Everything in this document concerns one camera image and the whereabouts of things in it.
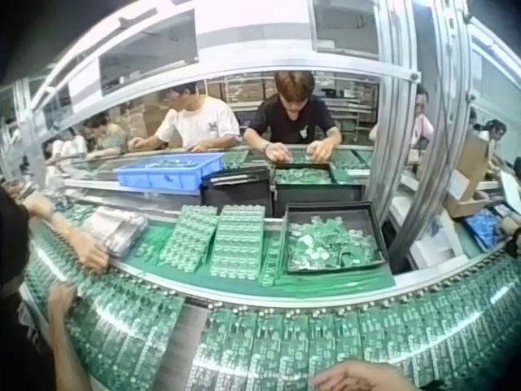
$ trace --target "plastic tray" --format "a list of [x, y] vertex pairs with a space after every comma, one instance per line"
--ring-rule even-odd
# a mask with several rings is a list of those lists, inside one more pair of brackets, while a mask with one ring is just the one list
[[201, 184], [203, 205], [262, 205], [266, 217], [272, 217], [272, 197], [269, 189], [269, 170], [264, 167], [224, 169], [207, 175]]
[[[197, 165], [189, 168], [145, 168], [150, 163], [164, 160], [194, 161]], [[223, 153], [187, 153], [154, 156], [124, 165], [115, 171], [121, 186], [183, 192], [199, 190], [201, 178], [222, 170], [223, 166]]]
[[500, 218], [495, 213], [488, 209], [482, 209], [473, 216], [465, 217], [463, 225], [478, 239], [478, 243], [484, 249], [489, 250], [506, 240], [506, 236], [497, 229], [499, 221]]
[[349, 203], [320, 203], [320, 204], [289, 204], [286, 211], [286, 228], [283, 230], [282, 256], [284, 269], [287, 268], [288, 245], [289, 245], [289, 224], [304, 224], [311, 221], [311, 217], [319, 216], [326, 220], [328, 218], [341, 217], [344, 226], [348, 230], [359, 230], [364, 235], [371, 235], [376, 241], [381, 260], [374, 261], [370, 265], [350, 266], [337, 270], [300, 270], [286, 271], [289, 275], [319, 275], [342, 273], [355, 270], [370, 270], [380, 267], [388, 262], [387, 246], [383, 240], [383, 234], [376, 222], [376, 216], [370, 202], [349, 202]]
[[291, 185], [275, 184], [274, 216], [282, 217], [290, 203], [350, 203], [361, 201], [365, 186], [362, 184], [338, 184], [330, 165], [285, 164], [275, 165], [275, 169], [325, 169], [330, 175], [331, 185]]

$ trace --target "glass panel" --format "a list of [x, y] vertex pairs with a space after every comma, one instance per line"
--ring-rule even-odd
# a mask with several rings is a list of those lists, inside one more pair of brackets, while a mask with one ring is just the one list
[[314, 0], [319, 52], [378, 59], [371, 0]]
[[104, 94], [168, 69], [196, 63], [194, 12], [176, 15], [132, 36], [99, 61]]

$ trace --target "man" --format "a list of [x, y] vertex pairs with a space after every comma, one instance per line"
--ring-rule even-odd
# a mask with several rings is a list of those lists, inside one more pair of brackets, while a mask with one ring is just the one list
[[127, 152], [129, 136], [121, 126], [111, 123], [105, 113], [93, 116], [85, 122], [84, 127], [95, 139], [95, 151], [87, 156], [88, 159], [118, 156]]
[[175, 131], [181, 136], [183, 148], [191, 152], [235, 145], [239, 123], [222, 100], [197, 94], [195, 82], [173, 87], [172, 99], [179, 111], [169, 110], [153, 136], [130, 140], [130, 150], [152, 151], [168, 143]]
[[[311, 72], [275, 73], [277, 94], [257, 109], [255, 119], [244, 133], [250, 147], [265, 153], [272, 161], [288, 162], [291, 153], [286, 144], [308, 144], [307, 154], [315, 162], [325, 162], [342, 142], [342, 134], [331, 119], [324, 102], [313, 95], [315, 78]], [[316, 127], [326, 138], [316, 140]], [[265, 140], [261, 135], [271, 129]]]
[[[413, 124], [413, 135], [410, 139], [410, 146], [416, 147], [422, 138], [427, 139], [429, 141], [432, 140], [434, 136], [434, 126], [429, 121], [429, 119], [425, 116], [425, 107], [429, 102], [429, 94], [427, 90], [421, 85], [418, 84], [416, 87], [416, 106], [414, 108], [414, 124]], [[369, 140], [376, 141], [376, 136], [378, 135], [378, 124], [374, 126], [374, 128], [369, 133]]]

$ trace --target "hand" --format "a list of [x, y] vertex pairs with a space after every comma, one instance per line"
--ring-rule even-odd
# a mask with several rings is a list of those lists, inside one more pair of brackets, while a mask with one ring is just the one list
[[142, 146], [144, 141], [145, 141], [145, 139], [142, 138], [142, 137], [134, 137], [134, 138], [132, 138], [128, 142], [129, 149], [139, 149]]
[[188, 148], [190, 152], [206, 152], [208, 149], [212, 147], [209, 141], [199, 141], [194, 146]]
[[97, 157], [99, 157], [99, 154], [97, 152], [91, 152], [89, 155], [87, 155], [87, 160], [94, 160]]
[[418, 391], [395, 367], [362, 361], [346, 361], [318, 374], [312, 384], [319, 391], [371, 390]]
[[308, 145], [306, 153], [315, 163], [326, 163], [331, 158], [334, 148], [328, 140], [313, 141]]
[[66, 315], [76, 298], [76, 288], [68, 283], [56, 283], [49, 291], [49, 311]]
[[78, 256], [78, 261], [87, 269], [104, 271], [108, 267], [108, 255], [104, 246], [89, 234], [73, 228], [68, 242]]
[[271, 161], [287, 163], [291, 161], [290, 150], [282, 143], [270, 143], [265, 150], [266, 157]]

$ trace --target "cardboard box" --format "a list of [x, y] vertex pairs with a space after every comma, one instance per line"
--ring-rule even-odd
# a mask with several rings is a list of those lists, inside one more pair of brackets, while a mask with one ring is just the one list
[[450, 217], [458, 218], [472, 216], [488, 204], [490, 204], [490, 199], [488, 198], [487, 193], [477, 191], [474, 196], [467, 201], [458, 201], [450, 194], [447, 194], [444, 207]]
[[458, 201], [472, 200], [488, 168], [488, 143], [469, 134], [463, 145], [456, 170], [451, 177], [449, 192]]

